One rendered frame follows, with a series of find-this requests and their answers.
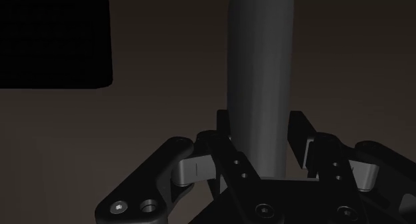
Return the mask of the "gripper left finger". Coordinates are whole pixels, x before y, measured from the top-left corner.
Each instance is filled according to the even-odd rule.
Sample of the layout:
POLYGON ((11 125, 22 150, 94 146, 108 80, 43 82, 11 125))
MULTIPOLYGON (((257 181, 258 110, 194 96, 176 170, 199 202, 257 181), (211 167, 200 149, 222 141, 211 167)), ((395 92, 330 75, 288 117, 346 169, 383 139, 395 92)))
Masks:
POLYGON ((184 137, 172 137, 122 181, 95 209, 96 224, 168 224, 177 202, 198 181, 208 181, 214 200, 189 224, 283 224, 271 201, 232 192, 239 178, 221 188, 208 148, 184 137))

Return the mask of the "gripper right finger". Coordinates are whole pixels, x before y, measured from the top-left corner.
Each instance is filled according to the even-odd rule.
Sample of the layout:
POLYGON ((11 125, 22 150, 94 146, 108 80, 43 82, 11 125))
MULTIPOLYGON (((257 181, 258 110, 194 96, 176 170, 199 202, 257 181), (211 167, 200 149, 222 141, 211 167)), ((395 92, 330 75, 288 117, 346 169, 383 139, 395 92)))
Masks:
POLYGON ((354 147, 291 111, 287 141, 323 186, 328 224, 416 224, 416 162, 376 141, 354 147))

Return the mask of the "grey cylinder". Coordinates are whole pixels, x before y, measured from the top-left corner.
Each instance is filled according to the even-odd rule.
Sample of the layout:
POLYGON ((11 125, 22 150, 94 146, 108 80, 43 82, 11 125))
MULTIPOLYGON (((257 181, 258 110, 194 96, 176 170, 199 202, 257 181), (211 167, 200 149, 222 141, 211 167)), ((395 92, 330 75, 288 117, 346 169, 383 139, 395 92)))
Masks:
POLYGON ((260 177, 286 174, 294 0, 229 0, 227 110, 260 177))

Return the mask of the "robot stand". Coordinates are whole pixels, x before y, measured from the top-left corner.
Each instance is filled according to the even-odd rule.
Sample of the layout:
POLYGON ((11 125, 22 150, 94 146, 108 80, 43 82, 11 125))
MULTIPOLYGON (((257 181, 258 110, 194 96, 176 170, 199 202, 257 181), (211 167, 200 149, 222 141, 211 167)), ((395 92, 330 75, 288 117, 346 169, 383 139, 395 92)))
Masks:
POLYGON ((0 89, 112 82, 109 0, 0 0, 0 89))

